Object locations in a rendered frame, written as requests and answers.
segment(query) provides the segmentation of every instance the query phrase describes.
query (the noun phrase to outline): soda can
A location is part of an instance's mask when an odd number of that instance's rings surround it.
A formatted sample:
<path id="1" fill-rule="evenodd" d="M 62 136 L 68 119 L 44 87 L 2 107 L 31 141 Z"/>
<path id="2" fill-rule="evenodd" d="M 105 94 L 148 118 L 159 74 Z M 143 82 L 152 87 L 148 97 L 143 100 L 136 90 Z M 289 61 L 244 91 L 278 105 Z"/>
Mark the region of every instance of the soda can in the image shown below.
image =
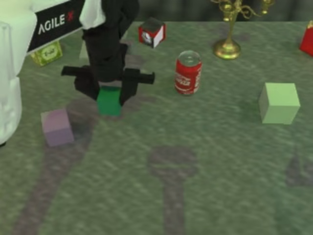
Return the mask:
<path id="1" fill-rule="evenodd" d="M 180 94 L 194 94 L 199 89 L 202 62 L 198 53 L 183 51 L 176 61 L 175 89 Z"/>

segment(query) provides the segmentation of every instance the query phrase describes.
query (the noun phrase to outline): red and white box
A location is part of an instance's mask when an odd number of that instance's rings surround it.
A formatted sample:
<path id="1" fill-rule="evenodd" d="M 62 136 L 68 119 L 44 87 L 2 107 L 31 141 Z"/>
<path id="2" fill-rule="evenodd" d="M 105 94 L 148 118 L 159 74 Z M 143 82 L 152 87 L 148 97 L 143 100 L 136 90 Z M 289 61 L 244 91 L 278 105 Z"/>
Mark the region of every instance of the red and white box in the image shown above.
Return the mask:
<path id="1" fill-rule="evenodd" d="M 313 21 L 310 21 L 305 30 L 300 50 L 313 56 Z"/>
<path id="2" fill-rule="evenodd" d="M 152 48 L 159 45 L 166 37 L 165 23 L 152 17 L 140 25 L 138 31 L 139 41 Z"/>

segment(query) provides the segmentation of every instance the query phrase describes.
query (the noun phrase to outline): purple block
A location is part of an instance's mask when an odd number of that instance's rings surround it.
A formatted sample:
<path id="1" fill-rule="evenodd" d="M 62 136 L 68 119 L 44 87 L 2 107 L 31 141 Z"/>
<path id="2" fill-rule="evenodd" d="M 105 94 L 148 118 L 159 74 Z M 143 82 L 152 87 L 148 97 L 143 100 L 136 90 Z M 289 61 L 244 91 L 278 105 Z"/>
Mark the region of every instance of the purple block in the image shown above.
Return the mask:
<path id="1" fill-rule="evenodd" d="M 74 142 L 66 109 L 42 113 L 41 122 L 45 139 L 50 147 Z"/>

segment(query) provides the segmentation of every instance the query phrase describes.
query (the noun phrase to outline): candelabra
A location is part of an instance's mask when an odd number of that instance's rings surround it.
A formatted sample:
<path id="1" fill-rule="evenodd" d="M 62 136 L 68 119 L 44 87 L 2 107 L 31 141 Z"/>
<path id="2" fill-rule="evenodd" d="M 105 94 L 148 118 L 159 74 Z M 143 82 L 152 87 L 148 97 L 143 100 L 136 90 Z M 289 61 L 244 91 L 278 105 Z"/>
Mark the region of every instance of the candelabra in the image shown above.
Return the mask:
<path id="1" fill-rule="evenodd" d="M 262 11 L 257 14 L 250 6 L 243 5 L 243 0 L 211 0 L 213 3 L 218 3 L 220 10 L 224 14 L 223 20 L 229 22 L 229 33 L 226 39 L 219 40 L 214 44 L 214 54 L 225 60 L 236 59 L 241 52 L 239 44 L 232 40 L 234 25 L 239 13 L 245 19 L 250 19 L 252 16 L 263 16 L 268 13 L 268 9 L 275 3 L 275 0 L 261 0 Z"/>

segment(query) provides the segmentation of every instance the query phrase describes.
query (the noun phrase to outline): dark green block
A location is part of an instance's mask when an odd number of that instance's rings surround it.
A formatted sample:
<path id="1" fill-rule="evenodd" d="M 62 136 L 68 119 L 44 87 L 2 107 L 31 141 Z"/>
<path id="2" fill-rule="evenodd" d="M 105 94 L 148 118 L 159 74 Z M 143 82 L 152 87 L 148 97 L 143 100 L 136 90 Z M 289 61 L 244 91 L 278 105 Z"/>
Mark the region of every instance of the dark green block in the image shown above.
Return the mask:
<path id="1" fill-rule="evenodd" d="M 121 89 L 119 87 L 101 87 L 97 98 L 98 110 L 101 115 L 121 115 L 120 93 Z"/>

